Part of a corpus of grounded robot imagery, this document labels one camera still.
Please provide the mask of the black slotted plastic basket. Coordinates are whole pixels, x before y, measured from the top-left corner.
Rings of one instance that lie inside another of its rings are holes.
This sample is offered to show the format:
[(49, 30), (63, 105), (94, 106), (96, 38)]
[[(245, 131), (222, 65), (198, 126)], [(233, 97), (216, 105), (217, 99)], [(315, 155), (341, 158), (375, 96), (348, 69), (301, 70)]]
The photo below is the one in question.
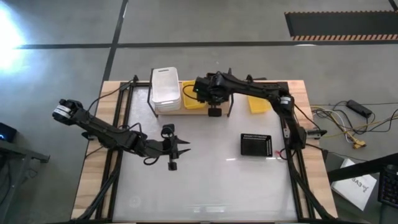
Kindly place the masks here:
[(263, 134), (241, 134), (241, 155), (272, 157), (272, 138)]

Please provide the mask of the white plastic basket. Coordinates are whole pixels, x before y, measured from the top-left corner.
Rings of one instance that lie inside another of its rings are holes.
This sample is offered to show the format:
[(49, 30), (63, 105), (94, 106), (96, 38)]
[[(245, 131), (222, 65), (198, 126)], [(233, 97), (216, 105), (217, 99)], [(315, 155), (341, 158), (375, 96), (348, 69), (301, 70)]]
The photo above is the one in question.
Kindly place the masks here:
[(156, 105), (180, 100), (180, 84), (175, 67), (156, 68), (152, 71), (152, 101)]
[(179, 110), (181, 107), (181, 99), (173, 101), (154, 102), (155, 109), (159, 112), (169, 112)]

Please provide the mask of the black device blue light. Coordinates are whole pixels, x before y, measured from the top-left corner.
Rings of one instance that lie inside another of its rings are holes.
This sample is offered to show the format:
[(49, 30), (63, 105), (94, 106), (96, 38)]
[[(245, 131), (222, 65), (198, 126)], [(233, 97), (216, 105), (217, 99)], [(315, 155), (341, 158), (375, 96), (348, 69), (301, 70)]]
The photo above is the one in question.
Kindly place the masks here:
[(0, 123), (0, 140), (6, 142), (14, 142), (17, 130), (4, 123)]

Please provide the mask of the yellow slotted plastic basket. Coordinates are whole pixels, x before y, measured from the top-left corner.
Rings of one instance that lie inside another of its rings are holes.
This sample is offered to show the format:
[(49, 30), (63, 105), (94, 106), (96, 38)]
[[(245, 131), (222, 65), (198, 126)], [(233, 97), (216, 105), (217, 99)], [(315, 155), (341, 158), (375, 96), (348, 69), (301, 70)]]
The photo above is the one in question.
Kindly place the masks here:
[(193, 91), (195, 80), (182, 82), (182, 95), (184, 107), (188, 110), (202, 109), (206, 106), (197, 100), (197, 94)]
[(248, 96), (248, 103), (252, 114), (265, 113), (272, 109), (270, 102), (262, 98)]

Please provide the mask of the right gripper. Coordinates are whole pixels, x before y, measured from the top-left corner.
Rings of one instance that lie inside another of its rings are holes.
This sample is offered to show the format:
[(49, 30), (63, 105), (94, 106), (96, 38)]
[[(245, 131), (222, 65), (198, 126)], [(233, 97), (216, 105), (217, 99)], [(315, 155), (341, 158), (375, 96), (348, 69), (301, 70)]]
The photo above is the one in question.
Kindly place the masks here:
[(221, 72), (207, 73), (206, 77), (197, 77), (195, 80), (195, 93), (197, 94), (197, 101), (209, 105), (209, 117), (220, 117), (222, 109), (218, 106), (229, 101), (230, 96)]

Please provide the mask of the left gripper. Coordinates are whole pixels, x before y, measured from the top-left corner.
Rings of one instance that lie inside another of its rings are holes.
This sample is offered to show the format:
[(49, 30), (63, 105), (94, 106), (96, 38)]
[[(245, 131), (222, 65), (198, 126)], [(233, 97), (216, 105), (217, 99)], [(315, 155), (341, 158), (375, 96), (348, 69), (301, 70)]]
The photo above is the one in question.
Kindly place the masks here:
[(165, 124), (162, 127), (160, 132), (163, 141), (156, 141), (155, 142), (155, 149), (159, 152), (159, 155), (156, 156), (154, 163), (159, 160), (160, 156), (168, 156), (168, 169), (169, 170), (177, 170), (177, 163), (176, 159), (178, 159), (183, 153), (190, 151), (190, 149), (184, 149), (178, 151), (177, 145), (178, 144), (190, 144), (187, 141), (181, 140), (177, 138), (174, 133), (175, 125), (174, 124)]

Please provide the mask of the black aluminium table frame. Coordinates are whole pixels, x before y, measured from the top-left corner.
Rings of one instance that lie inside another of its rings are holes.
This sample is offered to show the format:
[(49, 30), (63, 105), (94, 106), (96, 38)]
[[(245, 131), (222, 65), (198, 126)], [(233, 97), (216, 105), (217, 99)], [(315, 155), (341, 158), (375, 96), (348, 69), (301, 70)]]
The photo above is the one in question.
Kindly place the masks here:
[[(289, 90), (295, 97), (298, 121), (304, 128), (312, 124), (310, 103), (303, 80), (287, 80)], [(148, 87), (148, 81), (137, 82), (124, 87), (125, 81), (106, 81), (102, 85), (96, 106), (96, 115), (108, 123), (126, 124), (127, 114), (130, 112), (130, 100), (135, 87)], [(308, 188), (313, 192), (319, 203), (333, 217), (337, 217), (335, 201), (329, 186), (325, 159), (326, 153), (319, 148), (319, 141), (309, 139), (307, 146), (294, 156), (295, 168), (302, 178), (307, 179)], [(121, 162), (122, 154), (116, 151), (98, 152), (91, 158), (84, 160), (80, 176), (76, 199), (70, 221), (67, 224), (104, 224), (111, 223), (111, 210), (116, 199), (116, 184), (113, 184), (104, 195), (91, 218), (79, 220), (78, 217), (88, 208), (91, 201), (100, 191), (102, 183), (106, 181), (111, 171)]]

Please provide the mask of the black desk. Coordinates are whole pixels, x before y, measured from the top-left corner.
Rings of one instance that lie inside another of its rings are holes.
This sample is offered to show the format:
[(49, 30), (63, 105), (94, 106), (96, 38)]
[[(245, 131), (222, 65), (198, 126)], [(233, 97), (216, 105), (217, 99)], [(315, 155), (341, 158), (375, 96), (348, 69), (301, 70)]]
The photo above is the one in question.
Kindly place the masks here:
[(389, 165), (398, 167), (398, 153), (329, 171), (328, 180), (332, 183), (368, 174), (379, 173), (381, 175)]

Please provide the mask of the black hazard-striped floor mat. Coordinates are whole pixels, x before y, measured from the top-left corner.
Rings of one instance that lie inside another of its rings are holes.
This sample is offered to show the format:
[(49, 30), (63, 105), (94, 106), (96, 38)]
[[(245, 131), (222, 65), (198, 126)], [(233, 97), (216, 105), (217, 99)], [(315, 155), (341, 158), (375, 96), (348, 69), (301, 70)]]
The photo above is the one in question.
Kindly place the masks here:
[(286, 12), (294, 41), (398, 40), (398, 11)]

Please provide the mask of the black power brick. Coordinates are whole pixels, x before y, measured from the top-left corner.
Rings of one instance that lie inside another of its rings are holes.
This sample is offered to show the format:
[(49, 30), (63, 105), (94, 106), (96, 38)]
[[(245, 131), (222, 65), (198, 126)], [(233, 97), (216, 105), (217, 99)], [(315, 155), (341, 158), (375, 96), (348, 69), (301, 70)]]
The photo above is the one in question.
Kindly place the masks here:
[(370, 109), (354, 100), (347, 101), (346, 107), (353, 110), (355, 113), (361, 115), (364, 118), (369, 118), (373, 114)]

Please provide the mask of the white printed cardboard box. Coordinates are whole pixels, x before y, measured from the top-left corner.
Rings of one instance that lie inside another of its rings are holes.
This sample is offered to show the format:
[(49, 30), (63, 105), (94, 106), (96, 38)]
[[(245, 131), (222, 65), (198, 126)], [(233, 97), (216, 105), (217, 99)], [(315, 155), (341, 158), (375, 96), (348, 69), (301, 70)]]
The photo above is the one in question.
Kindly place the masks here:
[(377, 180), (367, 174), (333, 182), (331, 189), (364, 211), (376, 183)]

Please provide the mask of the black keyboard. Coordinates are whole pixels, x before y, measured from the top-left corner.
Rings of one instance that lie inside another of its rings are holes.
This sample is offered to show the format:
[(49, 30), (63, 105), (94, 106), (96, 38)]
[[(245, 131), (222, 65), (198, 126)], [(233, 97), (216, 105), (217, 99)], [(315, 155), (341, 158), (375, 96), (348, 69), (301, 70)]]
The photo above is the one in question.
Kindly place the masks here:
[(398, 208), (398, 166), (387, 165), (380, 171), (377, 200)]

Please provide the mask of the grey metal stand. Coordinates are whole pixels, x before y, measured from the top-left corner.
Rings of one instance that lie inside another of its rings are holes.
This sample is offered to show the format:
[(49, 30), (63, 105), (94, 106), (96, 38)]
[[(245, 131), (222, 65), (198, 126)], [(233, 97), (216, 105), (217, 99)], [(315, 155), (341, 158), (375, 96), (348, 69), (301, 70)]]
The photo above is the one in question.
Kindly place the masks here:
[(6, 156), (4, 164), (6, 168), (10, 168), (6, 174), (9, 184), (4, 197), (0, 199), (0, 224), (4, 224), (16, 192), (20, 189), (25, 174), (29, 170), (31, 160), (36, 159), (41, 163), (48, 163), (50, 156), (7, 141), (0, 141), (0, 154)]

